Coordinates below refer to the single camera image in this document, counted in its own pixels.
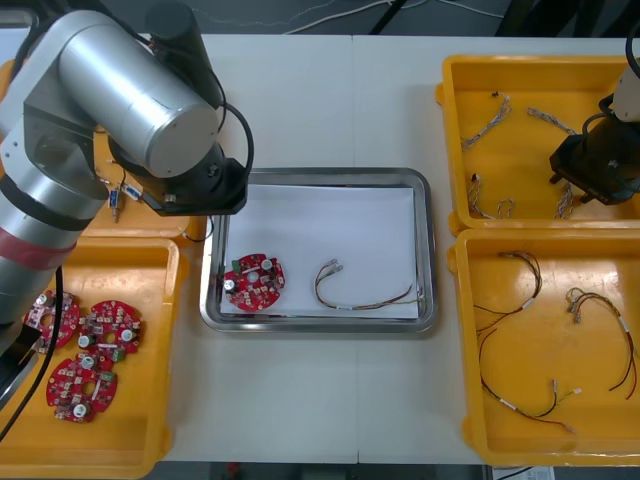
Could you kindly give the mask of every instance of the tray rim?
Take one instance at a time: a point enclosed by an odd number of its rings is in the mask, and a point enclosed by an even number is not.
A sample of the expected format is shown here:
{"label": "tray rim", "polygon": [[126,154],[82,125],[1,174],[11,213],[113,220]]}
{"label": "tray rim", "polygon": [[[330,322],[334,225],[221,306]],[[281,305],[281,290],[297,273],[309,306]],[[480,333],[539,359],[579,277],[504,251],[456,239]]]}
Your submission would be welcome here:
{"label": "tray rim", "polygon": [[156,402],[148,405],[147,428],[144,447],[139,450],[140,461],[116,465],[105,460],[95,464],[34,464],[0,463],[0,478],[140,478],[147,475],[157,462],[168,453],[171,446],[171,431],[168,423],[169,394],[171,388],[171,343],[182,280],[188,275],[188,264],[184,261],[178,245],[164,238],[107,238],[81,237],[78,246],[89,248],[154,248],[167,251],[166,277],[162,284],[162,329],[158,349],[166,350],[157,355],[157,368],[152,372],[158,384]]}
{"label": "tray rim", "polygon": [[[320,181],[321,178],[331,176],[331,183]],[[346,177],[342,182],[338,178]],[[388,183],[375,183],[369,178],[383,176],[390,177]],[[317,177],[315,183],[311,177]],[[435,271],[435,237],[431,218],[431,194],[429,183],[419,172],[410,168],[264,168],[255,169],[250,177],[250,183],[259,185],[307,185],[307,186],[349,186],[358,187],[411,187],[414,192],[424,195],[424,202],[417,196],[414,198],[414,225],[416,241],[416,268],[418,282],[426,294],[419,301],[420,316],[417,319],[393,318],[359,318],[359,317],[304,317],[288,316],[286,321],[273,321],[272,315],[257,314],[224,314],[220,312],[221,287],[217,278],[213,276],[213,288],[209,280],[214,268],[213,252],[224,258],[226,235],[228,233],[229,217],[214,217],[214,234],[207,239],[202,259],[202,274],[200,280],[200,314],[207,326],[214,330],[225,332],[261,331],[261,332],[323,332],[323,333],[416,333],[432,327],[438,317],[438,296]],[[224,265],[218,273],[224,273]],[[211,290],[217,298],[213,302],[216,307],[209,308]]]}
{"label": "tray rim", "polygon": [[580,453],[580,452],[496,452],[490,450],[484,413],[484,392],[480,383],[480,365],[475,324],[469,325],[469,318],[475,318],[473,302],[461,298],[460,292],[471,291],[471,275],[467,244],[479,239],[501,240],[560,240],[589,241],[631,239],[640,243],[637,230],[569,230],[569,229],[468,229],[460,233],[456,243],[447,252],[447,266],[453,274],[456,287],[456,304],[460,326],[462,348],[464,390],[467,415],[463,421],[462,433],[465,442],[473,448],[489,465],[494,466],[639,466],[638,454]]}
{"label": "tray rim", "polygon": [[605,219],[487,219],[471,216],[467,202],[467,186],[462,158],[462,147],[458,136],[460,131],[456,108],[455,88],[453,85],[452,67],[460,64],[478,65],[626,65],[623,55],[452,55],[442,64],[442,83],[435,88],[437,103],[442,108],[446,146],[449,163],[449,182],[453,211],[449,216],[449,228],[457,236],[469,228],[488,229],[563,229],[563,228],[640,228],[640,218],[626,220]]}

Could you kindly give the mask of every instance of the colored wire bundle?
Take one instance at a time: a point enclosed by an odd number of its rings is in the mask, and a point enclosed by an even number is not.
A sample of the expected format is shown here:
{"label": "colored wire bundle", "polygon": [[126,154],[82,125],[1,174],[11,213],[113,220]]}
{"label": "colored wire bundle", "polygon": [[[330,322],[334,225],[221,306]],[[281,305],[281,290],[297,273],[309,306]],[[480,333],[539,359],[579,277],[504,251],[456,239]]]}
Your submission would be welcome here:
{"label": "colored wire bundle", "polygon": [[511,112],[511,98],[507,95],[503,95],[500,92],[493,92],[491,94],[492,97],[502,97],[502,104],[500,105],[500,111],[496,114],[495,117],[478,133],[476,133],[471,138],[461,137],[462,140],[462,150],[469,150],[473,145],[480,140],[489,130],[498,125],[502,120],[507,118],[509,112]]}
{"label": "colored wire bundle", "polygon": [[521,312],[525,308],[529,308],[533,303],[533,301],[536,299],[536,297],[540,294],[540,290],[542,290],[542,274],[540,273],[540,264],[538,263],[538,260],[536,259],[536,257],[526,252],[502,252],[502,253],[499,253],[498,255],[505,258],[519,258],[520,260],[523,260],[529,266],[529,269],[533,273],[533,276],[535,277],[536,285],[535,285],[533,294],[522,305],[520,305],[518,308],[511,310],[509,312],[500,312],[500,311],[492,310],[490,308],[486,308],[486,307],[474,304],[473,306],[475,308],[484,310],[485,312],[493,313],[494,315],[500,315],[500,317],[498,317],[497,320],[494,320],[486,327],[478,328],[476,330],[476,332],[478,333],[493,327],[494,325],[498,324],[499,322],[501,322],[502,320],[504,320],[510,315],[515,315],[516,313]]}
{"label": "colored wire bundle", "polygon": [[411,293],[411,289],[413,287],[413,285],[411,285],[406,292],[396,297],[390,298],[389,300],[385,300],[383,302],[372,303],[370,305],[344,306],[344,305],[336,305],[335,303],[328,302],[327,300],[322,298],[322,296],[320,295],[320,292],[318,290],[320,282],[322,282],[322,280],[324,280],[325,278],[340,272],[342,268],[343,268],[342,265],[340,265],[338,263],[338,260],[334,258],[329,263],[324,264],[322,268],[320,268],[320,271],[318,272],[318,274],[316,275],[316,279],[314,282],[314,292],[316,295],[316,299],[327,308],[332,308],[334,310],[377,310],[378,308],[386,307],[388,305],[415,303],[417,301],[417,300],[401,301],[403,298],[405,298],[407,295]]}
{"label": "colored wire bundle", "polygon": [[[482,342],[480,342],[480,349],[478,351],[478,363],[479,365],[482,365],[482,350],[484,349],[484,344],[487,341],[487,339],[493,335],[494,333],[496,333],[498,330],[497,329],[493,329],[491,330],[489,333],[487,333],[487,335],[482,339]],[[562,428],[564,428],[566,431],[568,431],[569,433],[576,433],[575,429],[570,427],[569,425],[567,425],[566,423],[563,422],[559,422],[556,420],[546,420],[542,417],[546,417],[547,415],[549,415],[551,412],[553,412],[558,405],[560,405],[560,403],[562,403],[564,400],[566,400],[568,397],[570,397],[571,395],[574,394],[579,394],[581,393],[580,389],[575,389],[572,390],[571,392],[569,392],[568,394],[564,395],[562,398],[558,399],[558,382],[557,380],[552,380],[551,381],[551,385],[553,388],[553,403],[551,404],[551,406],[549,408],[547,408],[544,412],[540,413],[540,414],[531,414],[528,412],[525,412],[524,410],[522,410],[519,407],[516,407],[515,405],[513,405],[512,403],[508,402],[507,400],[505,400],[503,397],[501,397],[500,395],[498,395],[496,393],[496,391],[494,389],[492,389],[489,384],[487,384],[486,380],[484,379],[483,375],[482,375],[482,368],[480,368],[480,382],[482,383],[482,386],[484,387],[484,389],[489,392],[489,394],[495,398],[496,400],[498,400],[500,403],[502,403],[505,407],[510,408],[511,410],[513,410],[514,412],[518,413],[519,415],[522,415],[523,417],[526,417],[530,420],[534,420],[536,422],[541,422],[541,423],[548,423],[551,425],[558,425]]]}
{"label": "colored wire bundle", "polygon": [[564,132],[567,135],[578,135],[578,132],[576,132],[573,128],[568,127],[567,125],[562,123],[560,120],[558,120],[553,115],[551,115],[549,113],[542,112],[542,111],[538,110],[537,108],[527,107],[527,114],[531,115],[532,117],[539,118],[540,120],[543,120],[543,121],[545,121],[547,123],[550,123],[551,125],[555,125],[556,127],[564,130]]}
{"label": "colored wire bundle", "polygon": [[[567,135],[578,135],[578,132],[576,132],[573,128],[565,125],[550,113],[542,112],[537,108],[527,107],[527,114],[531,115],[532,117],[539,118],[544,122],[550,123],[551,125],[555,125],[559,129],[564,131]],[[558,200],[557,207],[558,208],[556,210],[556,213],[553,215],[553,218],[561,218],[566,220],[573,214],[573,191],[571,189],[571,183],[567,182],[567,184],[565,185],[562,196],[560,197],[560,200]]]}
{"label": "colored wire bundle", "polygon": [[[496,218],[511,218],[513,214],[513,207],[516,206],[516,202],[511,198],[503,198],[498,203],[498,216],[494,217],[489,215],[488,213],[480,210],[478,206],[478,200],[480,199],[480,189],[482,187],[482,180],[480,179],[480,175],[474,173],[471,175],[471,188],[469,189],[469,193],[467,194],[467,200],[469,201],[469,208],[472,212],[477,213],[478,215],[483,216],[484,218],[490,218],[495,220]],[[506,213],[503,212],[503,207],[506,207]]]}
{"label": "colored wire bundle", "polygon": [[584,303],[589,299],[596,300],[603,303],[617,317],[618,323],[620,324],[620,326],[622,327],[622,330],[624,331],[624,336],[627,341],[627,345],[629,346],[629,361],[627,362],[627,366],[625,369],[624,376],[622,377],[622,380],[620,380],[617,384],[611,387],[609,391],[612,392],[613,390],[622,386],[622,384],[627,380],[627,378],[629,378],[629,373],[633,371],[633,385],[631,386],[631,391],[625,397],[626,400],[629,400],[636,390],[636,385],[638,383],[638,372],[636,368],[635,358],[633,356],[635,352],[635,347],[633,345],[633,337],[631,337],[631,333],[629,332],[629,327],[625,323],[624,318],[622,318],[622,313],[613,304],[613,302],[609,300],[607,297],[605,297],[604,295],[600,295],[599,293],[595,293],[595,292],[585,292],[579,289],[578,287],[571,288],[567,292],[566,298],[567,298],[567,301],[569,302],[569,313],[573,313],[573,322],[576,324],[580,323],[582,319],[580,308],[582,308],[582,305],[584,305]]}

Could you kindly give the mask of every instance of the capacitor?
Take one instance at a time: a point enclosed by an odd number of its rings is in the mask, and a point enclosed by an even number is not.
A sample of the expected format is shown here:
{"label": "capacitor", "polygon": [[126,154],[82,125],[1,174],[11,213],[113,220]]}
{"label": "capacitor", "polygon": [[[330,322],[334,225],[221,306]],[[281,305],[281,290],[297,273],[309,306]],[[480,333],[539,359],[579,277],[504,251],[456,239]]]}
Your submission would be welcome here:
{"label": "capacitor", "polygon": [[223,287],[226,293],[236,293],[238,291],[238,285],[230,278],[224,281]]}
{"label": "capacitor", "polygon": [[80,335],[78,337],[78,346],[80,348],[90,347],[94,343],[96,343],[96,336],[95,335],[91,335],[91,334],[89,334],[89,335]]}
{"label": "capacitor", "polygon": [[89,407],[84,403],[79,403],[73,407],[73,416],[76,418],[84,418],[89,413]]}
{"label": "capacitor", "polygon": [[260,262],[260,266],[265,272],[270,272],[273,270],[273,262],[268,258],[265,258],[262,262]]}
{"label": "capacitor", "polygon": [[80,360],[80,366],[82,368],[86,368],[87,370],[92,369],[95,364],[96,364],[96,361],[93,359],[93,357],[89,355],[87,355],[82,360]]}
{"label": "capacitor", "polygon": [[123,330],[120,333],[120,338],[123,342],[130,342],[131,340],[133,340],[133,332],[129,329]]}
{"label": "capacitor", "polygon": [[36,305],[39,307],[52,307],[55,303],[55,297],[53,295],[47,295],[46,293],[42,293],[36,299]]}

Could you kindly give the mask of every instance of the white paper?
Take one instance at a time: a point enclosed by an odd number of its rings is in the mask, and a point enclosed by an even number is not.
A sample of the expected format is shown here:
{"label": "white paper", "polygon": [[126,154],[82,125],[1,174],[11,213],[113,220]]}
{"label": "white paper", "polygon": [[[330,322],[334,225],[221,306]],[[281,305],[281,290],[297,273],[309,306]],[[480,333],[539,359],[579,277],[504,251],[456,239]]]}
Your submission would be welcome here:
{"label": "white paper", "polygon": [[[247,205],[231,217],[226,270],[252,253],[276,257],[286,286],[265,314],[369,318],[417,318],[416,303],[378,310],[332,310],[321,305],[313,282],[322,265],[336,258],[341,272],[325,279],[320,292],[339,305],[388,300],[413,285],[416,261],[411,188],[340,188],[250,185]],[[223,313],[241,311],[223,298]]]}

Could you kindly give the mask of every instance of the floor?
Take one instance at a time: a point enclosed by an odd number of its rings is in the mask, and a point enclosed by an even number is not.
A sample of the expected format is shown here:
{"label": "floor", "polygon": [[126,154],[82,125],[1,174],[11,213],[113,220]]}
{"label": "floor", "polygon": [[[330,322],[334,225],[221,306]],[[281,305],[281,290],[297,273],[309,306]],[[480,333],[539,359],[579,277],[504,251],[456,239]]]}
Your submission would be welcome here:
{"label": "floor", "polygon": [[[144,15],[158,0],[104,0],[104,3],[137,31],[144,32]],[[203,33],[283,34],[329,16],[361,9],[374,0],[184,0],[192,6]],[[358,13],[319,23],[305,34],[362,35],[385,12],[381,2]],[[452,5],[462,4],[483,13]],[[387,26],[387,35],[493,36],[509,0],[410,0]],[[596,27],[596,35],[615,18],[626,2],[610,1]],[[571,24],[563,32],[569,36]],[[160,462],[146,480],[230,479],[228,465],[205,462]],[[488,469],[467,465],[353,465],[300,466],[244,464],[243,480],[350,479],[350,480],[491,480]],[[636,468],[557,468],[557,480],[640,480]]]}
{"label": "floor", "polygon": [[[104,0],[114,14],[138,31],[145,31],[145,12],[158,0]],[[182,0],[191,5],[203,33],[244,33],[278,35],[328,16],[378,5],[305,30],[318,35],[364,35],[380,19],[386,3],[376,0]],[[510,0],[409,0],[384,30],[385,35],[493,36]],[[596,25],[601,32],[622,10],[626,1],[610,0]],[[481,10],[477,13],[460,7]],[[572,24],[563,32],[570,36]]]}

